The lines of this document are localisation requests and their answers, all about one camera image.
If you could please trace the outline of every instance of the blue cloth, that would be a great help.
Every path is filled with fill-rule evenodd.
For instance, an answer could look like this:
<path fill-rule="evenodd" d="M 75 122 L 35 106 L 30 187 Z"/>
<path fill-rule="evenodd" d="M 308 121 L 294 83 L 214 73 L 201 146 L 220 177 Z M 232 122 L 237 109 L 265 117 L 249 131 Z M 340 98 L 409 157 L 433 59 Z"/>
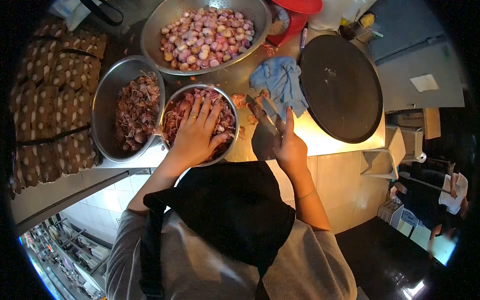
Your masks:
<path fill-rule="evenodd" d="M 273 57 L 263 61 L 250 75 L 250 88 L 268 89 L 282 120 L 286 119 L 289 106 L 300 117 L 308 108 L 300 88 L 300 73 L 300 67 L 292 57 Z"/>

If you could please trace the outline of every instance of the countertop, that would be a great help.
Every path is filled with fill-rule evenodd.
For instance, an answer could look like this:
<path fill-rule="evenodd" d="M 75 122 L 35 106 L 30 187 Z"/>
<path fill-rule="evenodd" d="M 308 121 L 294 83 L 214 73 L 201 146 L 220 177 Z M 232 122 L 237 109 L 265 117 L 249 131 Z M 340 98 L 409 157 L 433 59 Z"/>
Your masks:
<path fill-rule="evenodd" d="M 316 36 L 327 34 L 335 35 L 336 33 L 327 30 L 316 31 L 309 29 L 307 34 L 307 43 Z M 123 37 L 124 39 L 130 39 L 131 34 L 124 34 Z M 365 54 L 376 70 L 368 46 L 357 40 L 353 40 L 352 43 Z M 275 55 L 292 56 L 293 58 L 297 59 L 300 51 L 299 45 L 300 35 L 279 47 Z M 141 54 L 138 53 L 139 47 L 137 47 L 137 45 L 131 46 L 132 47 L 129 48 L 127 55 Z M 255 94 L 254 91 L 250 90 L 249 77 L 258 64 L 265 59 L 267 59 L 267 54 L 264 50 L 264 47 L 260 46 L 254 53 L 242 59 L 240 62 L 225 69 L 221 69 L 215 73 L 197 75 L 195 76 L 195 79 L 189 76 L 175 76 L 162 73 L 166 84 L 166 98 L 168 99 L 176 90 L 180 89 L 181 87 L 193 83 L 219 84 L 219 88 L 224 90 L 229 95 L 235 93 L 244 93 L 255 98 L 258 96 L 258 94 Z M 257 125 L 250 125 L 247 123 L 247 116 L 252 114 L 250 110 L 248 108 L 242 108 L 237 112 L 240 125 L 245 127 L 245 138 L 239 138 L 235 142 L 233 149 L 226 156 L 226 160 L 231 162 L 244 162 L 275 158 L 273 156 L 273 152 L 268 149 L 271 141 L 269 141 L 268 138 L 265 138 L 261 130 L 255 130 Z M 375 133 L 368 140 L 359 144 L 348 144 L 331 137 L 322 129 L 320 129 L 307 111 L 299 118 L 295 117 L 295 133 L 307 144 L 308 156 L 382 148 L 385 145 L 385 118 L 383 114 L 380 125 Z M 167 150 L 162 151 L 161 146 L 155 146 L 148 149 L 141 157 L 129 163 L 114 163 L 104 158 L 103 163 L 97 168 L 156 167 L 163 160 L 166 153 Z"/>

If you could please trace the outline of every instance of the metal colander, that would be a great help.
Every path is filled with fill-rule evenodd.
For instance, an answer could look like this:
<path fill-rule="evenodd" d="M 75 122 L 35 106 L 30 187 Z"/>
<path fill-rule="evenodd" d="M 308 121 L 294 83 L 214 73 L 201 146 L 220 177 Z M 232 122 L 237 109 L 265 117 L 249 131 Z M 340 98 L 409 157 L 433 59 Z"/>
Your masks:
<path fill-rule="evenodd" d="M 160 40 L 165 36 L 160 33 L 160 30 L 168 24 L 179 20 L 183 12 L 197 11 L 202 7 L 230 8 L 236 12 L 241 12 L 245 19 L 253 21 L 255 36 L 253 37 L 252 46 L 235 59 L 213 68 L 198 71 L 174 70 L 170 66 L 170 62 L 163 59 L 163 51 L 160 50 Z M 173 75 L 199 75 L 218 71 L 252 54 L 265 41 L 271 24 L 272 14 L 270 8 L 262 0 L 164 0 L 148 17 L 142 30 L 140 44 L 143 55 L 152 59 L 160 71 Z"/>

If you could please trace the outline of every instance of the white paper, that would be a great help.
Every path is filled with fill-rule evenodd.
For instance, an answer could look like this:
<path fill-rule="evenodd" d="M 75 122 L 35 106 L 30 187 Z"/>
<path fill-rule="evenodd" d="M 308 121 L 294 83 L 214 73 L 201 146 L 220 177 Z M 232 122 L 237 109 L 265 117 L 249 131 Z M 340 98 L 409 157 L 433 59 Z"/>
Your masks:
<path fill-rule="evenodd" d="M 437 82 L 432 74 L 410 78 L 410 81 L 420 93 L 424 91 L 438 90 Z"/>

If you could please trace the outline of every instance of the shallot peel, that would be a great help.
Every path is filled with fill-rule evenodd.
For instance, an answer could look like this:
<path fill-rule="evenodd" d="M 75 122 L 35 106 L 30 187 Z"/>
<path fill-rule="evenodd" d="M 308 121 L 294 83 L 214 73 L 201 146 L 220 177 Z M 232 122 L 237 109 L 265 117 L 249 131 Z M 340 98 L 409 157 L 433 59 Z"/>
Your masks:
<path fill-rule="evenodd" d="M 209 158 L 205 160 L 205 162 L 207 162 L 221 156 L 233 142 L 233 137 L 235 136 L 236 120 L 232 112 L 232 107 L 217 91 L 207 88 L 204 90 L 195 89 L 192 93 L 186 93 L 184 98 L 178 100 L 175 106 L 165 113 L 162 136 L 168 147 L 171 148 L 175 143 L 175 137 L 177 136 L 180 121 L 183 118 L 185 110 L 191 108 L 194 100 L 198 97 L 208 97 L 212 100 L 212 106 L 220 104 L 222 107 L 216 120 L 212 137 L 222 132 L 229 133 L 228 139 L 215 148 Z"/>
<path fill-rule="evenodd" d="M 160 112 L 159 96 L 154 72 L 140 76 L 122 88 L 117 100 L 115 139 L 124 151 L 140 150 L 154 132 Z"/>
<path fill-rule="evenodd" d="M 173 68 L 181 71 L 207 69 L 236 58 L 250 48 L 253 22 L 231 9 L 186 11 L 161 29 L 160 50 Z"/>

